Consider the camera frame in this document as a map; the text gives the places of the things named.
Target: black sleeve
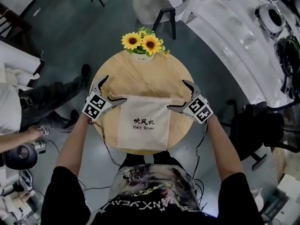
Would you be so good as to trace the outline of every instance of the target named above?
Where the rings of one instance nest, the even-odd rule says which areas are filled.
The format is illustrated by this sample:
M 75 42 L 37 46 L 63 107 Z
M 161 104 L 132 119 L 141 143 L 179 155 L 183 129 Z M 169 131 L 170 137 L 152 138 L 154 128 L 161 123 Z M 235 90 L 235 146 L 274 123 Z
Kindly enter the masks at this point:
M 264 224 L 246 176 L 241 172 L 229 176 L 222 182 L 218 205 L 218 220 L 221 224 Z
M 77 177 L 65 167 L 56 167 L 45 194 L 41 224 L 85 225 L 89 218 Z

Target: hand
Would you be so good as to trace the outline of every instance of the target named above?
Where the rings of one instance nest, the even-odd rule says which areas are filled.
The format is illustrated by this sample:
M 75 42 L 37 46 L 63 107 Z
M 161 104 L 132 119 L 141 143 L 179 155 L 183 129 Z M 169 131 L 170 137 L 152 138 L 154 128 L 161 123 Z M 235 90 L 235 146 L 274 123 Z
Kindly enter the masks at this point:
M 28 137 L 28 140 L 36 140 L 41 135 L 43 135 L 42 130 L 38 130 L 38 126 L 30 126 L 26 131 L 25 134 Z

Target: flower pot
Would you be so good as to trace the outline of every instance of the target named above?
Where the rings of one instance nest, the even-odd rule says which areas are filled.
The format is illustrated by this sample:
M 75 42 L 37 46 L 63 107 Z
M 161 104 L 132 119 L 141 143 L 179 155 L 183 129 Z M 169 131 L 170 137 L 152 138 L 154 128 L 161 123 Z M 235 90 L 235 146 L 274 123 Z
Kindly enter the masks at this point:
M 146 54 L 138 54 L 138 53 L 131 53 L 130 54 L 132 59 L 139 62 L 147 62 L 153 59 L 154 54 L 152 56 L 147 56 Z

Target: round wooden table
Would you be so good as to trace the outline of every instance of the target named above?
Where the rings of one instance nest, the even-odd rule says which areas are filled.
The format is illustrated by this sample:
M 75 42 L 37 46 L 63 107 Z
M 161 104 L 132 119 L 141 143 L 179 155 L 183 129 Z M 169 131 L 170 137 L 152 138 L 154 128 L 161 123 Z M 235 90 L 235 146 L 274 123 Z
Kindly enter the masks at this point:
M 126 94 L 159 98 L 191 99 L 191 91 L 183 84 L 186 79 L 193 82 L 192 76 L 185 66 L 171 54 L 155 54 L 151 61 L 138 62 L 131 58 L 127 51 L 122 51 L 107 60 L 96 73 L 96 79 L 109 75 L 108 80 L 101 87 L 102 96 L 112 99 L 112 94 Z M 183 101 L 175 101 L 174 105 L 182 105 Z M 104 129 L 107 144 L 118 148 L 120 106 L 111 109 L 97 123 Z M 167 148 L 177 144 L 189 131 L 193 121 L 177 112 L 171 111 L 169 137 Z M 101 129 L 95 128 L 102 136 Z M 160 151 L 121 149 L 127 153 L 151 155 Z

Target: dark jeans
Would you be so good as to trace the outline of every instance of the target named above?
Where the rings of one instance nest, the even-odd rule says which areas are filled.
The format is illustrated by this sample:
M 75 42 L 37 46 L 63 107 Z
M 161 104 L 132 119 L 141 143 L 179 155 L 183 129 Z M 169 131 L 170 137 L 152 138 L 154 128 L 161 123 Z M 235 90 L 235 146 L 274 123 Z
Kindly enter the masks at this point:
M 154 158 L 154 164 L 177 165 L 184 170 L 181 164 L 175 158 L 170 156 L 168 151 L 163 151 L 157 154 L 153 154 L 153 158 Z M 128 153 L 119 170 L 126 166 L 130 167 L 139 164 L 145 164 L 144 156 Z
M 22 107 L 20 131 L 25 131 L 31 125 L 43 125 L 70 132 L 74 124 L 66 127 L 70 120 L 59 116 L 54 110 L 74 98 L 84 87 L 85 78 L 80 75 L 66 84 L 55 82 L 27 91 L 19 90 Z

